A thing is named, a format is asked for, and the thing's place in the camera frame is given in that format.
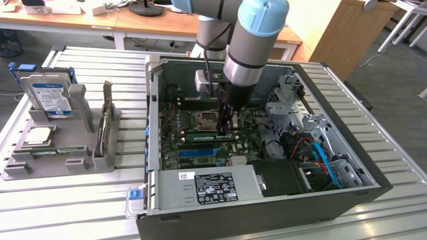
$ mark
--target power supply label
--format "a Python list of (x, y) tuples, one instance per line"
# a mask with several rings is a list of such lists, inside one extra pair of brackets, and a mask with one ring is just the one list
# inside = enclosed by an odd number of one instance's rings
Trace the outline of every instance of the power supply label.
[(72, 112), (67, 97), (63, 96), (63, 85), (57, 83), (32, 84), (35, 96), (44, 111), (53, 115), (65, 115)]
[(194, 176), (199, 204), (238, 201), (238, 192), (231, 172)]

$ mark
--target blue cable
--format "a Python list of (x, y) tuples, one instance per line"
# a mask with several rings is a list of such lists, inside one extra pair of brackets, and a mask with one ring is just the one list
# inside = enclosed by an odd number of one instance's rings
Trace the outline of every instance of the blue cable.
[(332, 172), (332, 169), (331, 169), (331, 166), (330, 166), (330, 163), (328, 163), (327, 155), (323, 152), (323, 149), (322, 149), (319, 143), (314, 142), (311, 145), (314, 146), (314, 148), (318, 150), (318, 152), (320, 154), (322, 160), (324, 162), (324, 166), (326, 166), (328, 174), (331, 175), (331, 178), (332, 178), (332, 183), (342, 189), (343, 185), (340, 184), (339, 180), (335, 177), (335, 174)]

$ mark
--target slotted metal table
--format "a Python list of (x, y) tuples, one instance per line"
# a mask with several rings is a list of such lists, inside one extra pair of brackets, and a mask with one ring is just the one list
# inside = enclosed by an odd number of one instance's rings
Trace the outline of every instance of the slotted metal table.
[[(0, 180), (1, 240), (140, 239), (135, 220), (125, 218), (124, 209), (127, 190), (144, 180), (147, 54), (84, 47), (49, 52), (43, 66), (75, 68), (76, 79), (87, 87), (85, 98), (92, 108), (103, 105), (104, 81), (113, 83), (112, 98), (121, 111), (115, 170), (101, 174)], [(334, 221), (227, 239), (427, 239), (426, 173), (331, 70), (319, 63), (306, 62), (302, 66), (394, 189)], [(310, 96), (307, 101), (318, 113), (320, 110)], [(29, 107), (24, 96), (0, 133), (0, 170), (25, 127)]]

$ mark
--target motherboard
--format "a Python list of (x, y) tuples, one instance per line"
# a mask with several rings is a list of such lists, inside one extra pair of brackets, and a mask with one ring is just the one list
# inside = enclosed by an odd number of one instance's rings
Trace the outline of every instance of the motherboard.
[(246, 165), (263, 157), (258, 109), (236, 112), (231, 131), (218, 135), (215, 105), (161, 102), (161, 170)]

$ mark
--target wooden cabinet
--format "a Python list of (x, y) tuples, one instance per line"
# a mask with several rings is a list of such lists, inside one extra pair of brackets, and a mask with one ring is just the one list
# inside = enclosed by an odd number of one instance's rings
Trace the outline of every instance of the wooden cabinet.
[(398, 7), (379, 1), (364, 11), (363, 0), (288, 0), (286, 23), (302, 39), (294, 58), (322, 62), (344, 81), (378, 38)]

